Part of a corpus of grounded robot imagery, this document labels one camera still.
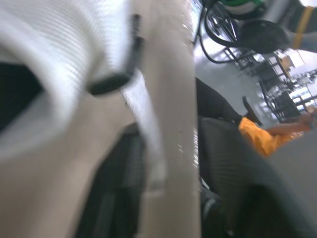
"person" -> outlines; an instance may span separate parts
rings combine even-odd
[[[279,124],[269,129],[262,129],[256,125],[262,125],[252,107],[243,97],[243,104],[247,114],[238,114],[227,100],[217,91],[196,78],[197,110],[199,117],[223,119],[234,123],[240,133],[250,142],[255,150],[264,157],[269,156],[281,145],[300,136],[298,132],[309,131],[312,114],[304,114],[295,123]]]

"beige panel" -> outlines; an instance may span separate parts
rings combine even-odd
[[[185,0],[139,0],[134,6],[143,16],[142,73],[162,128],[168,164],[165,190],[144,195],[140,233],[151,238],[200,236],[188,6]],[[102,155],[133,121],[118,93],[98,99],[86,95],[66,135],[2,162],[0,237],[71,237]]]

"black seat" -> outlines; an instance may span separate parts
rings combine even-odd
[[[290,192],[298,187],[286,183],[278,168],[249,146],[234,124],[217,119],[200,123],[213,183],[234,237],[317,237],[316,221]]]

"hand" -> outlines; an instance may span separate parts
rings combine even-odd
[[[311,123],[313,122],[314,115],[317,114],[317,108],[309,106],[307,107],[307,113],[302,114],[299,117],[298,123],[302,126],[311,126]]]

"shoe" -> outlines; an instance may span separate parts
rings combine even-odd
[[[255,114],[252,106],[249,104],[248,99],[246,96],[242,97],[242,102],[245,108],[247,109],[248,113],[245,115],[245,117],[255,123],[257,123],[259,126],[262,126],[263,123],[259,120],[257,115]]]

